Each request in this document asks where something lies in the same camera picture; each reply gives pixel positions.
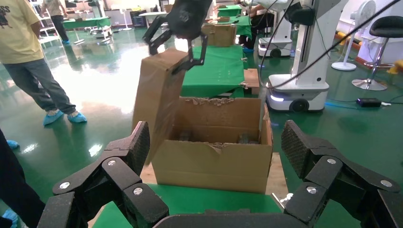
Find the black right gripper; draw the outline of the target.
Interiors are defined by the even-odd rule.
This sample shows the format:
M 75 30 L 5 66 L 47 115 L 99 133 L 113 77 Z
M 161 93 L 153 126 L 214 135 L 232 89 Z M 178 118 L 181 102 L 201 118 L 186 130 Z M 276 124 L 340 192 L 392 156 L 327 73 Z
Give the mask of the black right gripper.
M 177 74 L 182 70 L 188 71 L 194 66 L 204 65 L 208 36 L 201 32 L 201 28 L 211 3 L 212 0 L 176 0 L 166 18 L 156 17 L 145 32 L 143 41 L 148 45 L 149 54 L 152 56 L 158 54 L 158 47 L 166 42 L 172 34 L 187 40 L 188 58 L 173 70 L 173 74 Z M 154 38 L 158 29 L 164 23 L 168 23 L 169 29 Z M 192 49 L 192 41 L 197 37 L 200 37 L 202 41 L 199 58 L 194 57 Z

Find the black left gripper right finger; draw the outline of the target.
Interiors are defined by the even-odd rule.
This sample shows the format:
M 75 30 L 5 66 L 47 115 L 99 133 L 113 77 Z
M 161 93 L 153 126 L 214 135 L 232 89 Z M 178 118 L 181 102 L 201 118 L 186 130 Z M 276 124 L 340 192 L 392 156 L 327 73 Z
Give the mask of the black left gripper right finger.
M 330 200 L 338 202 L 363 228 L 400 228 L 403 197 L 398 183 L 348 160 L 328 140 L 305 134 L 288 120 L 281 148 L 302 184 L 285 214 L 313 227 Z

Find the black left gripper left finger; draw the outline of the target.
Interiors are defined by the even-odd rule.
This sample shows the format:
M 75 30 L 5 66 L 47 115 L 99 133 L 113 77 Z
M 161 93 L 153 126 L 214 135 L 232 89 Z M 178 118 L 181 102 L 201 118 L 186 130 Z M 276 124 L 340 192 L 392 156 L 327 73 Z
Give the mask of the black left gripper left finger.
M 54 185 L 38 226 L 86 228 L 113 202 L 132 227 L 154 227 L 169 209 L 140 177 L 149 149 L 148 123 L 140 121 L 130 136 L 110 142 L 95 162 Z

